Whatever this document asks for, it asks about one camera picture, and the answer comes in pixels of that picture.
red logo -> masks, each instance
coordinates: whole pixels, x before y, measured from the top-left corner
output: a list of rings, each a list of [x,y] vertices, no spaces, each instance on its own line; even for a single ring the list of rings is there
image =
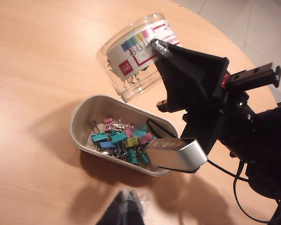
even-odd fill
[[[128,60],[125,60],[124,62],[122,62],[119,65],[120,69],[122,70],[122,73],[124,74],[124,76],[126,76],[128,73],[133,71],[132,66],[130,65]]]

blue binder clip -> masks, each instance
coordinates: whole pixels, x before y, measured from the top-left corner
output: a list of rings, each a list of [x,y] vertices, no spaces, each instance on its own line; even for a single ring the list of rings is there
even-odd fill
[[[116,147],[116,146],[112,143],[112,141],[110,141],[110,142],[100,142],[100,146],[101,146],[101,148],[103,148],[103,149]]]

colorful stripe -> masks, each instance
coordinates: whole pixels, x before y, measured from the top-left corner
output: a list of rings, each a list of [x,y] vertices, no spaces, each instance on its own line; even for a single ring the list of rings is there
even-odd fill
[[[124,52],[132,48],[133,46],[137,45],[139,42],[145,40],[149,37],[149,33],[146,30],[134,35],[130,39],[126,40],[124,43],[121,44],[122,49]]]

wooden table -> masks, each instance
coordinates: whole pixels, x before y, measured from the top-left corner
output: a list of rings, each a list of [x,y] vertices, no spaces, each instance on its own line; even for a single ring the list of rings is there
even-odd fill
[[[0,0],[0,225],[95,224],[120,189],[136,190],[147,225],[258,224],[233,197],[232,178],[209,164],[195,175],[156,178],[81,153],[70,141],[73,108],[93,94],[120,99],[96,60],[106,40],[145,15],[162,12],[182,45],[230,60],[229,71],[253,68],[214,26],[170,0]],[[250,106],[275,107],[267,87],[249,91]],[[183,112],[161,113],[160,82],[129,102],[160,115],[181,133]],[[217,143],[209,158],[230,171],[237,159]],[[237,185],[243,207],[269,219],[275,203]]]

floor tile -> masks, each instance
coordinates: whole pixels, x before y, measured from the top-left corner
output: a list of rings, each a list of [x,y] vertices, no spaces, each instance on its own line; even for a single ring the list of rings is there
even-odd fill
[[[273,23],[276,28],[281,27],[281,0],[254,0],[250,21],[260,25]]]
[[[207,0],[199,15],[225,34],[245,41],[251,0]]]
[[[185,8],[188,8],[189,10],[193,11],[195,14],[198,14],[199,11],[202,9],[206,0],[173,0],[173,1]]]
[[[276,102],[281,102],[281,91],[279,91],[278,89],[276,89],[273,85],[269,85],[269,88],[271,90],[271,92],[273,93],[273,96],[276,100]]]
[[[255,66],[262,66],[270,62],[281,66],[281,58],[278,55],[263,53],[247,44],[244,46],[244,53],[249,57]],[[278,90],[281,92],[281,81]],[[275,99],[281,99],[279,92],[273,92]]]
[[[234,37],[230,34],[226,34],[226,36],[229,37],[229,39],[231,41],[233,41],[238,46],[238,48],[240,50],[242,50],[242,51],[244,50],[244,42],[243,41],[238,40],[236,37]]]
[[[260,25],[250,21],[246,44],[265,53],[279,53],[281,56],[281,30],[272,24]]]

